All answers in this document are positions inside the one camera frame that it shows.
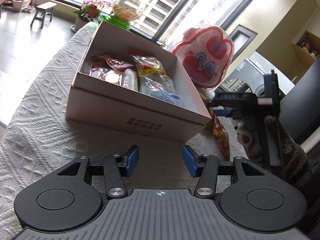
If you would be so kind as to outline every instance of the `plastic snack bag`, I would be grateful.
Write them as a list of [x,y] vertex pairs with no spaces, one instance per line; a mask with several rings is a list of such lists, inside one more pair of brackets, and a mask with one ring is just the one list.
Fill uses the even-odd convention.
[[138,91],[138,73],[133,69],[126,69],[122,76],[121,86]]
[[90,76],[107,81],[109,83],[121,85],[122,73],[112,69],[92,68],[90,70]]
[[208,124],[212,128],[213,135],[217,139],[218,146],[227,161],[230,160],[230,143],[229,135],[223,125],[220,123],[218,117],[215,115],[213,108],[209,108],[209,113],[212,117],[212,122]]
[[140,77],[139,79],[139,92],[175,105],[179,105],[181,100],[179,95],[166,91],[162,84],[155,82],[148,77]]
[[132,65],[124,60],[118,59],[117,57],[108,55],[107,53],[101,53],[98,55],[94,55],[94,56],[91,56],[90,58],[91,59],[98,59],[98,60],[106,62],[107,63],[106,67],[109,67],[115,71],[123,72],[126,69],[130,69],[130,68],[134,67],[134,65]]
[[234,44],[215,25],[198,25],[186,30],[166,50],[175,54],[196,87],[214,88],[229,67]]
[[128,50],[128,53],[133,57],[136,62],[136,67],[138,70],[138,75],[140,77],[151,75],[155,72],[166,76],[166,72],[159,60],[155,57],[148,55],[142,51]]

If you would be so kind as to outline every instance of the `gumball machine toy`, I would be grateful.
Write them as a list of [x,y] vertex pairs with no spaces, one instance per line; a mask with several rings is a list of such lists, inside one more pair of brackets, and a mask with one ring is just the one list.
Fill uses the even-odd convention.
[[106,21],[129,31],[130,22],[141,17],[144,7],[142,0],[114,0],[113,15],[108,16]]

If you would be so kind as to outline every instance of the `cardboard box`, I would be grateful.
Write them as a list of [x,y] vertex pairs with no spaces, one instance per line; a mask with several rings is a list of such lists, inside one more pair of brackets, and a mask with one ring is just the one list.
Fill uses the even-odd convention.
[[[150,53],[162,63],[181,96],[181,106],[85,74],[85,59],[103,52],[133,63],[128,49]],[[106,22],[100,24],[82,57],[70,89],[66,117],[114,130],[181,142],[191,139],[211,120],[175,55]]]

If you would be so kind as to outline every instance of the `table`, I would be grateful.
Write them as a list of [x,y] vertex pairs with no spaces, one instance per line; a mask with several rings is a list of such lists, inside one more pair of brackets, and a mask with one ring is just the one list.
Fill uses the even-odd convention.
[[[0,239],[11,238],[21,230],[13,210],[16,195],[41,177],[72,159],[86,155],[91,160],[113,153],[124,153],[131,145],[140,148],[140,160],[131,178],[124,178],[129,192],[133,188],[191,188],[193,179],[183,163],[183,143],[108,130],[65,119],[68,93],[77,65],[97,25],[88,23],[63,46],[41,71],[23,98],[5,132],[0,146]],[[236,141],[229,119],[220,118],[230,137],[231,157],[246,157]],[[222,158],[212,133],[204,129],[189,145],[198,154]],[[219,176],[217,191],[230,184]],[[92,185],[104,190],[103,178]]]

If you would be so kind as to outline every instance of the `bunny face bag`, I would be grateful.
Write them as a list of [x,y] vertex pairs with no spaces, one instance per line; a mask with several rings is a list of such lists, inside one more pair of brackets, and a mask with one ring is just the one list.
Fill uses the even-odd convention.
[[196,87],[214,88],[229,67],[234,44],[218,26],[200,25],[186,30],[172,50]]

